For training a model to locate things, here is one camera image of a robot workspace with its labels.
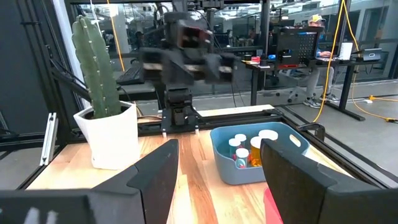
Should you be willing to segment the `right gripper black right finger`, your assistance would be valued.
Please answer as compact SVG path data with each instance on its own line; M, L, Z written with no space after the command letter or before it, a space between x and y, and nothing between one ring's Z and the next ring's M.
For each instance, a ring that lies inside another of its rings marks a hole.
M262 168L284 224L398 224L398 189L381 189L264 139Z

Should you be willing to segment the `small white bottles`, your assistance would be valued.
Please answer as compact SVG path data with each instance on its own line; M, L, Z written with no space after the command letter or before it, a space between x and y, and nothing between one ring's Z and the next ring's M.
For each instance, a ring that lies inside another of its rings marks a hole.
M245 148L238 148L236 150L236 167L244 169L248 165L249 151Z

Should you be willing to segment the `red plastic bin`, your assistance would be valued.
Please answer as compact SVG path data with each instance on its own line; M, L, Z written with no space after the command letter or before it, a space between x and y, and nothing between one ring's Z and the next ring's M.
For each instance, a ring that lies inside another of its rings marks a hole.
M271 194L271 190L268 187L264 190L263 201L266 224L284 224Z

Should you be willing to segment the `black keyboard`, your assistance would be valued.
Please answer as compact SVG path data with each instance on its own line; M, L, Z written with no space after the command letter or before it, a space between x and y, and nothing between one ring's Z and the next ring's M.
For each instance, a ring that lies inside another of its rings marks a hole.
M141 75L141 68L129 68L124 74L116 79L118 85L143 84L144 78Z

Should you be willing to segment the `green cactus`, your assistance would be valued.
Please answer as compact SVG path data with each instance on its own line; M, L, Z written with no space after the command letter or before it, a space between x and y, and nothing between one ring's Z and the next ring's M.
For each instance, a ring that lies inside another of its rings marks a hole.
M79 15L72 24L72 42L91 98L93 117L98 119L120 114L117 84L100 30L87 17Z

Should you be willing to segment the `white hexagonal plant pot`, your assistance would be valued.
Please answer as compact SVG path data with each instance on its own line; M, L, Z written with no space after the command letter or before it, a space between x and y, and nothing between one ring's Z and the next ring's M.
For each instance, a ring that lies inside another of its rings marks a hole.
M93 119L93 108L73 115L91 150L97 169L123 170L140 159L136 104L121 102L118 115Z

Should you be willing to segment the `black table clamp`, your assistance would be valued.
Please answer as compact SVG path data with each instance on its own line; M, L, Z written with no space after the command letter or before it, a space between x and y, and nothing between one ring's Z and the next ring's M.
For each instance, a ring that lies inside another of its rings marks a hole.
M325 127L319 123L308 123L298 126L299 131L314 131L315 136L324 141L326 137Z

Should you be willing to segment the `office chair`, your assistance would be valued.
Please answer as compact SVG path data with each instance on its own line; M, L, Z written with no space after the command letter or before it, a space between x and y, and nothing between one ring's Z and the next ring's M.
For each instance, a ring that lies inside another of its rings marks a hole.
M293 102L299 94L305 94L306 91L301 89L299 84L308 80L310 76L308 72L300 72L298 70L279 70L278 74L295 82L295 86L289 92L289 96L287 98L288 103Z

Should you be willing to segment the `black pegboard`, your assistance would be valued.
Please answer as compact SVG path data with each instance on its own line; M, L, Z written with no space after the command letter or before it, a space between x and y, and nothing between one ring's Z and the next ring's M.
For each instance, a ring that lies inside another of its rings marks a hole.
M275 50L275 69L291 69L313 65L322 27L277 29Z

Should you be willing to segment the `person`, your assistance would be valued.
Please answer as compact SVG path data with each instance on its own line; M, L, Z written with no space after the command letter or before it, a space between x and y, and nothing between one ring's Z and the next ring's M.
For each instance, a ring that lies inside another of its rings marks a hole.
M314 14L309 18L308 26L309 27L324 27L324 22L325 22L325 19L322 18L321 15ZM326 57L330 57L330 55L331 55L330 51L322 51L319 48L317 48L317 57L325 57L326 58ZM305 70L310 74L310 76L307 80L306 98L303 102L303 104L305 106L309 106L309 107L315 108L315 109L319 109L321 107L321 103L319 103L319 101L315 98L314 94L315 94L315 89L316 89L318 79L320 78L321 73L323 75L325 75L324 82L326 80L326 75L327 75L326 69L327 69L327 67L320 67L320 68L316 67L316 68L310 68L310 69ZM327 91L326 91L325 99L330 102L338 103L340 99L331 92L331 86L332 86L334 74L335 74L335 69L333 67L330 67L328 70L328 84L327 84L327 88L326 88Z

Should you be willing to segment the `silver aluminium bar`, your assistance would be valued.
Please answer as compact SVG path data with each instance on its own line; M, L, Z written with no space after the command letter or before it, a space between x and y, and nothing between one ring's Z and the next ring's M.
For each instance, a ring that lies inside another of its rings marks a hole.
M57 114L49 113L40 157L40 166L47 166L53 160L55 143L57 140L58 122Z

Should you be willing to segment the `black standing desk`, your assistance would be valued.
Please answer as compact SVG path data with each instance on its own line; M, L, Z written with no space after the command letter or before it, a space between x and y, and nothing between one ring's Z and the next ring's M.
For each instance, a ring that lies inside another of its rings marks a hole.
M267 67L260 67L257 63L252 63L249 61L241 61L246 68L251 69L251 99L250 99L250 105L251 106L256 106L257 104L257 84L258 84L258 78L259 74L261 72L267 72L271 71L274 68L274 65L271 64L270 66ZM360 65L372 65L372 64L380 64L381 61L370 61L370 62L353 62L349 61L346 63L340 63L342 66L347 66L346 73L345 73L345 79L343 82L343 89L341 92L340 96L340 102L338 105L333 104L333 103L328 103L326 102L326 105L333 108L334 110L339 111L340 113L343 113L355 120L358 121L365 121L366 118L363 116L360 116L354 112L351 112L346 109L346 103L348 101L349 97L349 91L351 88L351 84L353 82L353 76L354 76L354 70L357 66Z

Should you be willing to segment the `white paper roll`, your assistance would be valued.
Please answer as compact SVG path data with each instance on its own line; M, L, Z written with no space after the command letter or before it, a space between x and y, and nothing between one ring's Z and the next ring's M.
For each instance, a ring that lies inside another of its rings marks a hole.
M352 42L341 43L340 52L338 54L338 59L339 60L350 60L352 49L353 49Z

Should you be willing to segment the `grey desk device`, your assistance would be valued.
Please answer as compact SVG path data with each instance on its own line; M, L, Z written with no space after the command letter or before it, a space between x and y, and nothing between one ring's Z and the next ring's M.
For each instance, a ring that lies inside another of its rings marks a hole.
M363 49L358 52L359 56L357 60L363 62L379 61L381 59L381 53L381 48Z

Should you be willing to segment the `black aluminium frame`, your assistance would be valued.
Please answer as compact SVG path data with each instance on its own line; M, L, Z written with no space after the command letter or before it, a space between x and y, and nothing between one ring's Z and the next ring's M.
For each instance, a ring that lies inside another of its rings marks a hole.
M80 129L72 129L70 127L69 120L65 115L66 109L59 91L59 86L65 85L70 91L75 92L85 100L89 100L90 96L88 94L88 90L76 83L75 79L72 78L71 73L53 59L52 49L45 43L45 36L42 27L44 25L51 24L50 19L47 18L48 10L46 8L46 3L48 1L49 0L0 0L0 22L4 21L6 16L11 16L13 19L20 18L21 21L18 28L23 29L27 38L32 58L35 60L36 64L35 71L38 72L39 75L44 76L44 80L41 81L41 84L44 88L45 94L50 98L50 108L54 112L59 112L61 114L61 129L57 131L56 142L62 147L65 147L69 143L84 142L85 137ZM165 106L165 87L161 84L155 85L159 85L163 88L163 91L158 94L159 100L162 104L160 108L162 109ZM202 114L200 115L206 120L206 123L199 126L199 131L202 129L213 129L223 126L271 122L273 120L282 121L298 130L298 125L289 120L285 114L281 113L277 109L260 110L258 112L255 112L254 110L243 113L233 112L232 114L212 115L209 117ZM140 124L138 126L138 135L142 137L162 134L161 123L162 118L158 122ZM299 133L304 134L305 138L310 142L318 144L323 152L331 156L332 159L334 159L339 165L343 166L350 174L353 174L355 177L367 181L370 184L376 184L381 187L385 186L384 182L373 177L366 169L348 160L344 155L325 144L324 141L318 139L315 136L314 131L299 131Z

